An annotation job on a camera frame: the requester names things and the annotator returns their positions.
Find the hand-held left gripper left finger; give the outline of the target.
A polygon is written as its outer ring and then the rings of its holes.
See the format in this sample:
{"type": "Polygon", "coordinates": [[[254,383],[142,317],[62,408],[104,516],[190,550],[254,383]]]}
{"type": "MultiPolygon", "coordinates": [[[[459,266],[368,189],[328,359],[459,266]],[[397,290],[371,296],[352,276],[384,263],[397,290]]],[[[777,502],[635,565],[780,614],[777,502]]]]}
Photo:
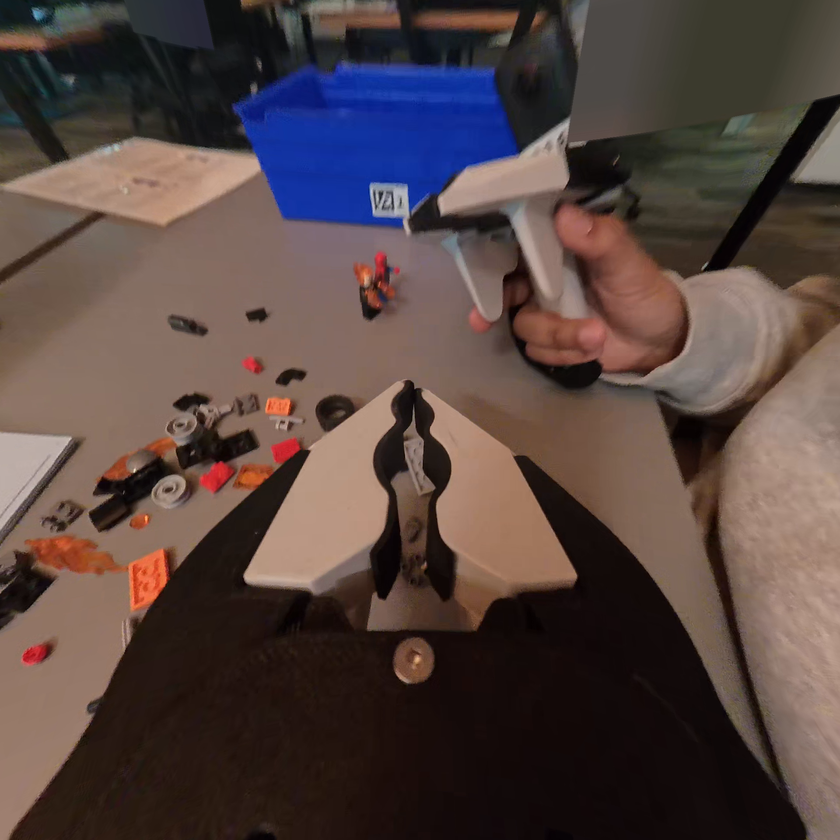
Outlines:
{"type": "Polygon", "coordinates": [[[248,585],[326,595],[363,583],[387,598],[402,560],[392,480],[404,468],[414,397],[414,383],[398,381],[305,452],[248,585]]]}

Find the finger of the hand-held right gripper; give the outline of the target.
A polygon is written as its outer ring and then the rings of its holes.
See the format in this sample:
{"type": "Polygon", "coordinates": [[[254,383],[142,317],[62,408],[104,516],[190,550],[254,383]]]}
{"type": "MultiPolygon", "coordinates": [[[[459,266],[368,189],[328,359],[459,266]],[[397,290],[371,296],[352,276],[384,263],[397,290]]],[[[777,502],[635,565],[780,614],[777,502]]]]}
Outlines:
{"type": "Polygon", "coordinates": [[[496,323],[520,302],[520,250],[510,225],[446,232],[442,245],[470,294],[469,323],[496,323]]]}
{"type": "Polygon", "coordinates": [[[504,228],[510,207],[534,197],[557,196],[569,180],[565,154],[518,155],[474,164],[454,175],[440,192],[426,195],[403,226],[408,235],[504,228]]]}

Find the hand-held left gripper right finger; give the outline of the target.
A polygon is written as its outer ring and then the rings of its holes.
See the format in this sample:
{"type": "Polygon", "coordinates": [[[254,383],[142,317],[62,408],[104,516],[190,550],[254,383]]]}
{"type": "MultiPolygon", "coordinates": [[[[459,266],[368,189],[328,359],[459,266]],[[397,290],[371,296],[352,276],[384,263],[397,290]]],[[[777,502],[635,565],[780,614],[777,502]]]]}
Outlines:
{"type": "Polygon", "coordinates": [[[578,580],[516,457],[428,389],[416,390],[428,502],[426,573],[477,629],[490,606],[578,580]]]}

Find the red blue lego minifigure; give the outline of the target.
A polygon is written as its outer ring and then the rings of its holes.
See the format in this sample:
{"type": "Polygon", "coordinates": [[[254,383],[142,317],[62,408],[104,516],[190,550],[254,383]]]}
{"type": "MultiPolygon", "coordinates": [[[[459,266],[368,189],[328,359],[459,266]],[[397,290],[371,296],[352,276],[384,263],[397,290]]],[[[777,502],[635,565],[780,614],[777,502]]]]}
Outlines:
{"type": "Polygon", "coordinates": [[[378,252],[374,256],[374,299],[380,305],[393,300],[396,294],[393,278],[399,276],[400,273],[400,267],[392,266],[385,252],[378,252]]]}

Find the grey lego plate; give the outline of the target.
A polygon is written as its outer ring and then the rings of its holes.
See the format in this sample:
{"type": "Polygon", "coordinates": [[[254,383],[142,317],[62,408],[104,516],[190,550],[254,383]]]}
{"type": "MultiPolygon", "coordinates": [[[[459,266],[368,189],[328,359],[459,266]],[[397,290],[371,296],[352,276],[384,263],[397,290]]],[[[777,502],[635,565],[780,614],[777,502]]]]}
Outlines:
{"type": "Polygon", "coordinates": [[[426,476],[424,469],[424,441],[420,437],[405,437],[403,452],[406,469],[416,494],[425,497],[434,492],[434,483],[426,476]]]}

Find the black flaming lego minifigure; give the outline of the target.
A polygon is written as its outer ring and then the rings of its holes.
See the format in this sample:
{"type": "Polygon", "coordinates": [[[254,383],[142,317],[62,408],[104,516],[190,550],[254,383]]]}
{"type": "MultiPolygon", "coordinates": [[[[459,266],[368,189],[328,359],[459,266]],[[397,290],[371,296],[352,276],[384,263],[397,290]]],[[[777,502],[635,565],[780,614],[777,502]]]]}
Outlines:
{"type": "Polygon", "coordinates": [[[360,262],[353,263],[353,274],[359,284],[360,306],[365,320],[372,321],[377,318],[385,306],[375,300],[373,290],[374,267],[360,262]]]}

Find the pile of lego pieces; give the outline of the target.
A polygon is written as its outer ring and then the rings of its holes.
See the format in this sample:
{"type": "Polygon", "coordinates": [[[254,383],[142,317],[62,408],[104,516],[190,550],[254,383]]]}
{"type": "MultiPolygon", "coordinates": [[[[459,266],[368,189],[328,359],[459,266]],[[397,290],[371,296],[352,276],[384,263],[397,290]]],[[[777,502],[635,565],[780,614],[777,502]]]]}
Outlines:
{"type": "Polygon", "coordinates": [[[34,350],[2,348],[2,431],[57,433],[76,449],[5,548],[45,560],[57,578],[2,630],[2,716],[77,730],[123,653],[123,629],[171,571],[291,455],[322,436],[325,396],[356,405],[414,378],[427,341],[419,308],[367,322],[339,309],[275,309],[257,324],[234,310],[201,317],[199,338],[159,312],[126,322],[86,311],[34,350]],[[106,327],[115,330],[105,332],[106,327]]]}

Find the person's right forearm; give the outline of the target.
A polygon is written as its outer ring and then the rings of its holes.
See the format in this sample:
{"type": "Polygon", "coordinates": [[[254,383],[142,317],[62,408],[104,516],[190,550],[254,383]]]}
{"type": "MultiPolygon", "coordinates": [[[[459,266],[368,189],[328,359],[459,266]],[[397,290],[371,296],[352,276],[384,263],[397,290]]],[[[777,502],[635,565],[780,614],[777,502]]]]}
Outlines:
{"type": "Polygon", "coordinates": [[[650,373],[604,373],[604,382],[645,389],[681,415],[712,417],[756,399],[799,354],[802,297],[753,269],[725,269],[717,279],[665,276],[687,309],[682,350],[650,373]]]}

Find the lego instruction booklet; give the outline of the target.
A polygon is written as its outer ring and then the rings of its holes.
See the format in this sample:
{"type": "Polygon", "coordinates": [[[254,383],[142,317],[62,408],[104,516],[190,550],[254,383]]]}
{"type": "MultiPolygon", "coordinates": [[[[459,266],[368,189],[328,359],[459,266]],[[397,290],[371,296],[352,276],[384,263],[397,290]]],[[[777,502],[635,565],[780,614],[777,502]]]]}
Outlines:
{"type": "Polygon", "coordinates": [[[77,447],[70,436],[1,433],[2,542],[77,447]]]}

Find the person's right hand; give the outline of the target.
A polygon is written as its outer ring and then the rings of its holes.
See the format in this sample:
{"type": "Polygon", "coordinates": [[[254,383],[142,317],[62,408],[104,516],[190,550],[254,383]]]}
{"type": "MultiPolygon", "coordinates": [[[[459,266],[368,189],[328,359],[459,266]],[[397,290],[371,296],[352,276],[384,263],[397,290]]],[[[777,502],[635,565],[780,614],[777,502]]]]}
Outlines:
{"type": "Polygon", "coordinates": [[[591,316],[569,319],[540,310],[529,276],[510,274],[503,307],[518,310],[512,331],[526,355],[549,366],[598,361],[606,374],[634,375],[676,358],[689,328],[684,298],[623,222],[564,204],[554,225],[565,253],[578,260],[591,316]]]}

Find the blue plastic bin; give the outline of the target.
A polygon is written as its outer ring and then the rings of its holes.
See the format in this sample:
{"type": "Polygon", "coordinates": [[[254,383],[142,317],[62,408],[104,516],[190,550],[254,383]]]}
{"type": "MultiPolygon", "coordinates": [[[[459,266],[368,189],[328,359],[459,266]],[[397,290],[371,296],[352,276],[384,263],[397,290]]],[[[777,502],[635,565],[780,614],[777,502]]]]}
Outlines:
{"type": "Polygon", "coordinates": [[[518,153],[491,68],[306,66],[233,110],[292,221],[401,227],[467,166],[518,153]]]}

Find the person's grey sweatshirt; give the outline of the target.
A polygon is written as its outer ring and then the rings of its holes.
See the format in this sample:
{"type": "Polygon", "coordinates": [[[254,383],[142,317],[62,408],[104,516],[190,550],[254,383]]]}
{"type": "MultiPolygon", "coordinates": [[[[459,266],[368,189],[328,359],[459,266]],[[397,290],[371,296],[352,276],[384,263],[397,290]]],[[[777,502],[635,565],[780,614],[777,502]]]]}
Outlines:
{"type": "Polygon", "coordinates": [[[838,838],[838,282],[721,453],[718,534],[763,721],[808,838],[838,838]]]}

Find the laminated paper sheet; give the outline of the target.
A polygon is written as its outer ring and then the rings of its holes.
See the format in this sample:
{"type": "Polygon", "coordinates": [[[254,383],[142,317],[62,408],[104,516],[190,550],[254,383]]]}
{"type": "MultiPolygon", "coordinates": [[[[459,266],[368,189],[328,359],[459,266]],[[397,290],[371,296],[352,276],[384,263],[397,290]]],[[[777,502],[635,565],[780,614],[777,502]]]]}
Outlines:
{"type": "Polygon", "coordinates": [[[166,227],[260,173],[249,152],[133,137],[2,184],[6,193],[166,227]]]}

